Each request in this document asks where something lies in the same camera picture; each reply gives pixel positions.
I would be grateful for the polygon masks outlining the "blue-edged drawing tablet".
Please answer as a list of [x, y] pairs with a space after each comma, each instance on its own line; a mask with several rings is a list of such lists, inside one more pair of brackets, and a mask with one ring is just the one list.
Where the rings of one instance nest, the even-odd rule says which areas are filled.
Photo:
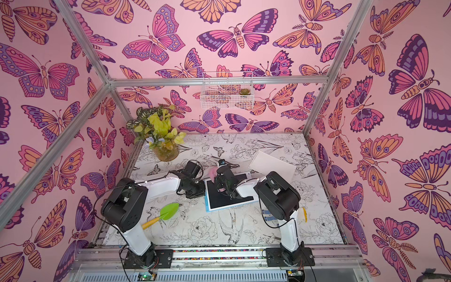
[[214, 212], [222, 209], [235, 208], [258, 201], [257, 194], [252, 191], [249, 197], [242, 199], [231, 198], [225, 192], [218, 192], [211, 179], [204, 179], [206, 186], [205, 206], [206, 212]]

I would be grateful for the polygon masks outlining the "white drawing tablet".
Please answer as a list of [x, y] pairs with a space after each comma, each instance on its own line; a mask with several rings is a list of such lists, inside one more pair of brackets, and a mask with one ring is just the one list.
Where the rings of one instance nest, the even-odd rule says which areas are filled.
[[263, 151], [258, 151], [252, 159], [249, 168], [262, 175], [268, 175], [270, 172], [277, 172], [287, 182], [291, 182], [296, 166], [277, 159]]

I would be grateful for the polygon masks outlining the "pink cloth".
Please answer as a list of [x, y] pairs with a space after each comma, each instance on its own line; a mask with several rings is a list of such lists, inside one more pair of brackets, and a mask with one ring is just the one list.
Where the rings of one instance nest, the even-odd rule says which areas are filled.
[[212, 167], [212, 168], [209, 170], [209, 178], [210, 178], [210, 181], [211, 181], [212, 183], [215, 183], [215, 178], [216, 178], [217, 175], [218, 175], [217, 171], [218, 171], [218, 167], [217, 167], [217, 166]]

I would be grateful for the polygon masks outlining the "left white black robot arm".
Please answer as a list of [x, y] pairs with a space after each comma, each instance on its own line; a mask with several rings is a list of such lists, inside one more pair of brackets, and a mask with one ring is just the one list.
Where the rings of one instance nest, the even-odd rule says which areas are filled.
[[183, 169], [171, 170], [165, 176], [153, 180], [123, 178], [102, 205], [101, 215], [119, 230], [134, 255], [143, 256], [152, 247], [143, 227], [145, 204], [173, 192], [180, 192], [186, 198], [204, 196], [206, 188], [201, 182], [203, 172], [198, 161], [188, 161]]

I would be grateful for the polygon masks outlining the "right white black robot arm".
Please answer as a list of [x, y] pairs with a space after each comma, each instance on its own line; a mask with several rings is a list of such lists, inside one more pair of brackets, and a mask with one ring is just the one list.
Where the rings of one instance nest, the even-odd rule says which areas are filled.
[[263, 204], [278, 220], [281, 232], [281, 248], [295, 253], [300, 247], [298, 239], [298, 209], [301, 199], [298, 191], [275, 171], [262, 178], [239, 180], [228, 165], [211, 172], [216, 189], [232, 199], [253, 197]]

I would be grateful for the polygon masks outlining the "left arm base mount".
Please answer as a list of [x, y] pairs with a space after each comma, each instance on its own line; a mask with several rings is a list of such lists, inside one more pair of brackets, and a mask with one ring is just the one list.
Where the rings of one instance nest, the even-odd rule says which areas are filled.
[[125, 269], [170, 269], [173, 255], [173, 249], [161, 249], [152, 243], [141, 256], [128, 251], [123, 262]]

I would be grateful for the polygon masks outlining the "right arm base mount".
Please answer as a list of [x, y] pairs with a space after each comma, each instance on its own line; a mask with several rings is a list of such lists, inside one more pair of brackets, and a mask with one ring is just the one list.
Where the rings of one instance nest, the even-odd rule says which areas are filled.
[[269, 267], [315, 266], [311, 248], [304, 245], [299, 246], [293, 252], [288, 251], [282, 245], [278, 248], [266, 248], [263, 254]]

